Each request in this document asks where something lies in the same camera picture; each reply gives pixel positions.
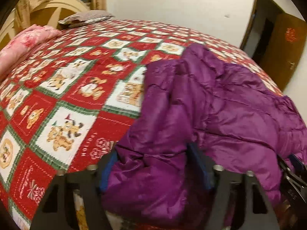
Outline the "purple down jacket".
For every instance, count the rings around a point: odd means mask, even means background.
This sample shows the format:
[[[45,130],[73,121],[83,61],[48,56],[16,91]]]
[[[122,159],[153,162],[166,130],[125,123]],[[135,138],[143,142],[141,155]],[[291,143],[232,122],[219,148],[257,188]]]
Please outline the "purple down jacket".
[[[140,117],[116,145],[103,207],[156,225],[200,227],[211,196],[187,157],[191,142],[226,170],[253,171],[274,205],[277,157],[306,161],[306,125],[290,98],[192,44],[177,60],[147,65]]]

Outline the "red patchwork bedspread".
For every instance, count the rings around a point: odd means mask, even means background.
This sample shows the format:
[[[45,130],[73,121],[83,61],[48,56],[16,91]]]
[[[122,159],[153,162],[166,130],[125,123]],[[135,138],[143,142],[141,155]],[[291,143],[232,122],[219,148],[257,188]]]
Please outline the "red patchwork bedspread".
[[[79,171],[106,154],[140,112],[147,64],[177,59],[191,43],[241,64],[281,91],[237,47],[154,21],[111,20],[65,30],[1,82],[1,201],[29,229],[56,171]]]

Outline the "brown wooden door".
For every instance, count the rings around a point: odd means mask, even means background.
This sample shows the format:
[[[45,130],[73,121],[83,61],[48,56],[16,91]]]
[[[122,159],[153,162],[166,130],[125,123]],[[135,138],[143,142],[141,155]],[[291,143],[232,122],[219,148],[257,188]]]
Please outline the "brown wooden door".
[[[306,43],[306,22],[287,13],[276,18],[259,66],[284,91],[300,61]]]

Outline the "pink folded blanket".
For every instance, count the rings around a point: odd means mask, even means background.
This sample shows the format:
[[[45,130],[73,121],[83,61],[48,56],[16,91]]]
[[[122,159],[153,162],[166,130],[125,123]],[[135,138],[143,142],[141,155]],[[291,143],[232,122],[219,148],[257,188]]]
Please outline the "pink folded blanket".
[[[1,80],[37,45],[62,35],[62,31],[52,26],[32,25],[16,35],[1,50]]]

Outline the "grey striped pillow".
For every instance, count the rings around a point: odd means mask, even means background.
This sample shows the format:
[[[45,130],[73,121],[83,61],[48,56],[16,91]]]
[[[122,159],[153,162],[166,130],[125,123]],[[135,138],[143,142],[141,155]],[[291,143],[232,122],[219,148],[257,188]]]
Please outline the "grey striped pillow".
[[[97,22],[102,22],[113,18],[114,15],[105,10],[88,10],[70,15],[58,23],[66,25],[68,28],[77,28],[85,25],[90,25]]]

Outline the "cream wooden headboard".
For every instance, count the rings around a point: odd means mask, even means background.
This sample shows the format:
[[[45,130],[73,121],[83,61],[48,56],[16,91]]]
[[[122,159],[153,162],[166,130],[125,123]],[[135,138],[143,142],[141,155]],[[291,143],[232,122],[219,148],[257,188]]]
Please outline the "cream wooden headboard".
[[[88,10],[88,5],[81,0],[51,0],[37,6],[30,13],[30,24],[49,25],[60,29],[59,20]],[[13,9],[1,28],[1,48],[4,48],[21,31],[22,28],[17,23],[16,10]]]

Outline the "dark wooden door frame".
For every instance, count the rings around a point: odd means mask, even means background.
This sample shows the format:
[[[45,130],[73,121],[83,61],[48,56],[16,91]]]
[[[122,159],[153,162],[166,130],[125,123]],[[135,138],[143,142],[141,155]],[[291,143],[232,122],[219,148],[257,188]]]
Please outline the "dark wooden door frame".
[[[263,59],[276,19],[282,13],[284,10],[273,0],[254,0],[240,49],[257,64]]]

